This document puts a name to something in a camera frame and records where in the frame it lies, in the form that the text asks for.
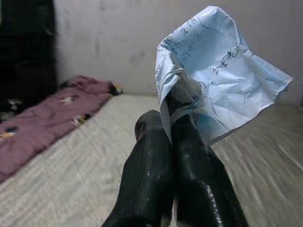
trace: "white bedsheet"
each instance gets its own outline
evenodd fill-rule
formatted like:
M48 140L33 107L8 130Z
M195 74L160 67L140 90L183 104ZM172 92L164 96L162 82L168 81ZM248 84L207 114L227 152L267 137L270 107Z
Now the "white bedsheet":
M114 97L37 155L0 185L0 226L101 226L135 144L134 124L150 109L158 109L156 97ZM302 137L302 108L270 107L213 145L251 227L302 225Z

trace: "white wall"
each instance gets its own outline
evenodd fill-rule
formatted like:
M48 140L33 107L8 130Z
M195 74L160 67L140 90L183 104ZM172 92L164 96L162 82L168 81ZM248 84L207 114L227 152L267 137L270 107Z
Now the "white wall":
M298 79L282 99L299 104L303 0L55 0L59 82L82 74L155 95L157 45L208 5L234 18L255 54Z

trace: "mattress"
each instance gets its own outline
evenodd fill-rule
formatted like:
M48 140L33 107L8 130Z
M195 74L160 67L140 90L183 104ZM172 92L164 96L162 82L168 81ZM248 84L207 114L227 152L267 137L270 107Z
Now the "mattress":
M135 144L135 122L150 109L158 109L156 97L114 97L39 153L0 185L0 226L101 226ZM302 135L302 108L272 106L213 145L251 227L303 223Z

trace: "bed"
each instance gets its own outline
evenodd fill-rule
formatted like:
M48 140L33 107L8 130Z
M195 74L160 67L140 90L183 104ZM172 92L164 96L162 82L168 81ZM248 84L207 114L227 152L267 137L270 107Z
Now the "bed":
M99 227L118 194L134 124L158 99L120 95L0 184L1 227ZM271 106L212 147L250 227L303 223L303 108Z

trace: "purple blanket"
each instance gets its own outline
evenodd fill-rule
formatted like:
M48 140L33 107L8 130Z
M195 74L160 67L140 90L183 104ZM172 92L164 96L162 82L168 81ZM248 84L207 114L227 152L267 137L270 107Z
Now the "purple blanket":
M111 97L111 82L78 76L36 106L0 125L0 183L75 129Z

